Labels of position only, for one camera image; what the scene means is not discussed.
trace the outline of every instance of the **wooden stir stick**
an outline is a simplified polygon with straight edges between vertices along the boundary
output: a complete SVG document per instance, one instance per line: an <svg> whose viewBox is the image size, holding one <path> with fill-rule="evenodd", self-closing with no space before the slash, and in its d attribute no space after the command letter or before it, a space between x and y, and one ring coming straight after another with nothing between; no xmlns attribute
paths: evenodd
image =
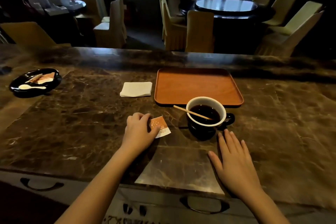
<svg viewBox="0 0 336 224"><path fill-rule="evenodd" d="M213 120L213 119L210 119L210 118L205 117L205 116L203 116L203 115L200 115L200 114L198 114L198 113L191 112L191 111L189 111L189 110L183 109L182 107L179 107L179 106L176 106L176 105L174 105L174 107L177 108L177 109L180 109L180 110L182 110L182 111L188 112L188 113L190 113L190 114L199 116L199 117L201 117L201 118L203 118L203 119L206 119L206 120Z"/></svg>

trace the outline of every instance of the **coffee cup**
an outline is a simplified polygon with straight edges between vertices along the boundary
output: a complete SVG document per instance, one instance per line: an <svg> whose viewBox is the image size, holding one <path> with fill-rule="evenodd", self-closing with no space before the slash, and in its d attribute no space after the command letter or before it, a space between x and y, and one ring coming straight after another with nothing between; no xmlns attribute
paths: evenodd
<svg viewBox="0 0 336 224"><path fill-rule="evenodd" d="M235 121L235 116L232 113L227 113L224 106L217 100L208 97L196 97L187 103L187 110L194 106L207 105L216 110L219 114L220 121L215 124L203 124L195 120L190 113L187 113L188 127L190 131L197 137L214 135L216 130L224 130L226 126L231 125Z"/></svg>

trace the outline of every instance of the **orange tray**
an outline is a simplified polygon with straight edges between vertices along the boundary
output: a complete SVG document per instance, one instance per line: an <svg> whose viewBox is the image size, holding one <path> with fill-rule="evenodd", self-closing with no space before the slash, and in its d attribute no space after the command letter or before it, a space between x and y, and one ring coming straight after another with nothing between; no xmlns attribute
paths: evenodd
<svg viewBox="0 0 336 224"><path fill-rule="evenodd" d="M216 99L226 107L244 103L230 73L220 68L162 68L157 72L154 100L161 105L186 105L195 97Z"/></svg>

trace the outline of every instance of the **brown marble counter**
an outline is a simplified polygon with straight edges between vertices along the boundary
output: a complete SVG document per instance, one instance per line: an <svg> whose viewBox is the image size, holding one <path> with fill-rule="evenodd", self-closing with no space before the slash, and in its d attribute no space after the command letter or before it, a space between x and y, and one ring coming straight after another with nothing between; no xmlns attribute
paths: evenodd
<svg viewBox="0 0 336 224"><path fill-rule="evenodd" d="M228 109L229 129L244 139L265 191L276 201L336 208L336 62L244 55L104 48L19 49L0 45L0 167L90 181L121 144L134 112L164 115L171 134L142 154L124 185L212 193L222 197L207 151L184 129L185 116L153 99L162 67L228 69L245 103ZM18 75L51 67L63 76L49 96L19 99ZM124 82L153 82L151 97L120 98Z"/></svg>

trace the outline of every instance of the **hand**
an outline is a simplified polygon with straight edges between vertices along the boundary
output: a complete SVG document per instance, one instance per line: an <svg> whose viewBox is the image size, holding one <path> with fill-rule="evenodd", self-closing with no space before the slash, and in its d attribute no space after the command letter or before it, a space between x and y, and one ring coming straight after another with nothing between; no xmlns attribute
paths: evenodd
<svg viewBox="0 0 336 224"><path fill-rule="evenodd" d="M127 126L121 148L124 149L132 158L136 158L141 152L147 149L160 131L160 126L147 132L147 122L150 113L143 115L136 112L133 116L128 116Z"/></svg>
<svg viewBox="0 0 336 224"><path fill-rule="evenodd" d="M263 192L263 189L245 141L239 143L235 134L227 129L224 134L226 142L223 135L218 134L223 163L212 151L209 151L209 157L222 183L244 201L251 194Z"/></svg>

